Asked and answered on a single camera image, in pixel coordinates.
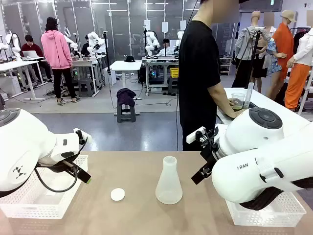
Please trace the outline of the person's right hand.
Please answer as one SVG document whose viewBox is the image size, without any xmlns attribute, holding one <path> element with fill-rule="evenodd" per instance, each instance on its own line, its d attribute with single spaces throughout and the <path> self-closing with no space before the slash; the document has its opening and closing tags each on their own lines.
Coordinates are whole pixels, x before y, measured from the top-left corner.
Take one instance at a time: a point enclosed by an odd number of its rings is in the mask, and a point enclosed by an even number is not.
<svg viewBox="0 0 313 235">
<path fill-rule="evenodd" d="M 232 119 L 235 119 L 237 116 L 239 116 L 242 112 L 244 112 L 246 109 L 241 109 L 241 110 L 237 110 L 237 111 L 234 111 L 234 110 L 230 110 L 227 115 L 232 118 Z"/>
</svg>

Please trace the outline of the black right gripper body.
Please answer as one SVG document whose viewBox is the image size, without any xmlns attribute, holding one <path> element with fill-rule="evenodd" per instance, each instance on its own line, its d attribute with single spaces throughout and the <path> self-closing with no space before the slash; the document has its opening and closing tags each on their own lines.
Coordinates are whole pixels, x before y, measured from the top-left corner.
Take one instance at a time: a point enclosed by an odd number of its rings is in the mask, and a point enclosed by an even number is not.
<svg viewBox="0 0 313 235">
<path fill-rule="evenodd" d="M 201 151 L 201 156 L 206 160 L 206 164 L 201 168 L 201 172 L 211 172 L 213 166 L 218 160 L 216 155 L 217 151 L 219 150 L 218 145 L 208 144 L 206 145 L 203 150 Z"/>
</svg>

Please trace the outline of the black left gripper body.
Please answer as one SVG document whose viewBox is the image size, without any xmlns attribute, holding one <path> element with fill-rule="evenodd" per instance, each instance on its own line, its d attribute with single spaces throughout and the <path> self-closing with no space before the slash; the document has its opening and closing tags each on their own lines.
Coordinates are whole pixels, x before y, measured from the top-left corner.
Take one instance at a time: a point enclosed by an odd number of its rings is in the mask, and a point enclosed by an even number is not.
<svg viewBox="0 0 313 235">
<path fill-rule="evenodd" d="M 74 163 L 73 158 L 65 158 L 59 162 L 50 162 L 50 163 L 38 162 L 36 164 L 36 167 L 47 167 L 53 172 L 63 172 L 63 171 L 73 172 L 74 169 L 78 171 L 81 169 L 80 166 Z"/>
</svg>

